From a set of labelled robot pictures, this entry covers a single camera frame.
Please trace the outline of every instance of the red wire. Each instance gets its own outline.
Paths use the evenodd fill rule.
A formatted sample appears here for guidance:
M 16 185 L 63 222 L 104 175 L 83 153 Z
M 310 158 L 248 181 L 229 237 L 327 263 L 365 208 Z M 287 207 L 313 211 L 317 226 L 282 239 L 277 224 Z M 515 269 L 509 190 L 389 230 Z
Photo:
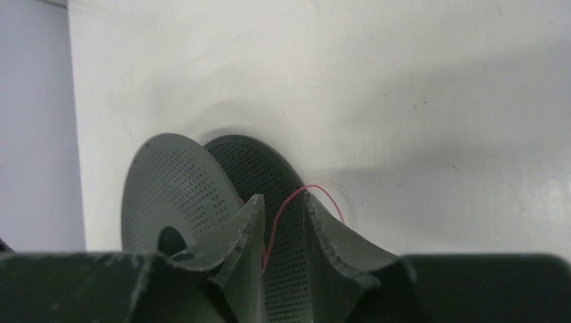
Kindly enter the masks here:
M 279 210 L 277 211 L 277 213 L 275 215 L 275 218 L 273 220 L 273 227 L 271 228 L 271 235 L 269 236 L 268 247 L 264 249 L 264 255 L 262 256 L 262 273 L 265 273 L 265 271 L 266 271 L 267 264 L 269 262 L 269 257 L 271 254 L 271 249 L 273 247 L 273 240 L 275 239 L 275 231 L 277 229 L 277 222 L 279 221 L 279 218 L 281 217 L 283 210 L 286 208 L 288 203 L 294 199 L 294 197 L 296 197 L 298 194 L 300 194 L 301 192 L 303 192 L 304 190 L 306 190 L 307 188 L 310 188 L 310 187 L 319 188 L 320 190 L 322 190 L 325 193 L 325 195 L 327 195 L 327 197 L 329 197 L 329 199 L 331 200 L 331 202 L 333 202 L 333 205 L 337 209 L 337 212 L 339 214 L 339 219 L 341 220 L 341 222 L 343 224 L 345 224 L 345 218 L 343 217 L 343 213 L 341 212 L 339 205 L 337 205 L 337 203 L 335 202 L 333 197 L 322 186 L 310 184 L 310 185 L 306 185 L 306 186 L 298 188 L 297 190 L 295 190 L 295 192 L 290 194 L 287 199 L 285 199 L 285 201 L 281 204 L 281 206 L 279 207 Z

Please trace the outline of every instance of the black hole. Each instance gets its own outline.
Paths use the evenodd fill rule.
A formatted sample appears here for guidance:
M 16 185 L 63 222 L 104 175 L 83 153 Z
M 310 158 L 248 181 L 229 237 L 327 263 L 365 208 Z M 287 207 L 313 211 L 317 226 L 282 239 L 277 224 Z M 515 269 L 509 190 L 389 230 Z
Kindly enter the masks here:
M 167 256 L 178 254 L 187 248 L 182 235 L 173 227 L 164 227 L 159 234 L 158 250 Z
M 188 261 L 196 258 L 195 254 L 192 252 L 185 252 L 183 254 L 177 254 L 176 256 L 172 257 L 173 261 Z

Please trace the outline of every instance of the white table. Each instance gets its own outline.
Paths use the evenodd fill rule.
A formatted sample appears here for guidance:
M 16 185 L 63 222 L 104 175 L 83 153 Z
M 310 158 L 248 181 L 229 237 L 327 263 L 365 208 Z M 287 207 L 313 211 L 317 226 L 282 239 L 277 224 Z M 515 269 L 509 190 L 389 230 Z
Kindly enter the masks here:
M 89 250 L 121 248 L 146 139 L 238 133 L 389 251 L 571 259 L 567 0 L 70 0 L 69 17 Z

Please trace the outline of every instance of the pink string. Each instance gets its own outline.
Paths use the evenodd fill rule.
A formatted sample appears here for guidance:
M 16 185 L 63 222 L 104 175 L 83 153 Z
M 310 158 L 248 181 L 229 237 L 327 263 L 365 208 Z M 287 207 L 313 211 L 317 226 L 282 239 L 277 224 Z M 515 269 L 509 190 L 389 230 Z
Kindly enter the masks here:
M 279 218 L 281 217 L 283 210 L 286 208 L 288 203 L 294 199 L 294 197 L 296 197 L 298 194 L 300 194 L 301 192 L 303 192 L 304 190 L 306 190 L 307 188 L 310 188 L 310 187 L 318 188 L 318 189 L 322 190 L 325 193 L 325 195 L 327 195 L 327 197 L 329 197 L 329 199 L 331 200 L 331 202 L 333 202 L 333 205 L 337 209 L 337 212 L 339 214 L 339 219 L 341 220 L 342 224 L 345 224 L 345 218 L 343 217 L 343 213 L 341 212 L 339 205 L 337 205 L 337 203 L 335 202 L 333 197 L 322 186 L 310 184 L 310 185 L 306 185 L 306 186 L 298 188 L 297 190 L 295 190 L 295 192 L 290 194 L 287 199 L 285 199 L 285 201 L 281 204 L 281 207 L 277 211 L 277 214 L 275 215 L 275 218 L 273 220 L 273 227 L 271 228 L 271 235 L 269 236 L 268 247 L 264 248 L 264 255 L 262 256 L 262 273 L 265 273 L 265 271 L 267 269 L 269 257 L 271 254 L 271 249 L 273 247 L 273 240 L 275 239 L 275 231 L 277 229 L 277 222 L 279 221 Z

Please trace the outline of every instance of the white tabletop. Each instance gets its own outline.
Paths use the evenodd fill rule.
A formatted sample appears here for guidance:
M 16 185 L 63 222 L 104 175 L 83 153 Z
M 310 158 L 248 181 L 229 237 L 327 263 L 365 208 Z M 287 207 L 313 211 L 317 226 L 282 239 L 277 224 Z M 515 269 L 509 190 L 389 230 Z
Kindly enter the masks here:
M 238 133 L 391 252 L 571 258 L 567 0 L 70 0 L 69 18 L 89 250 L 121 248 L 146 139 Z

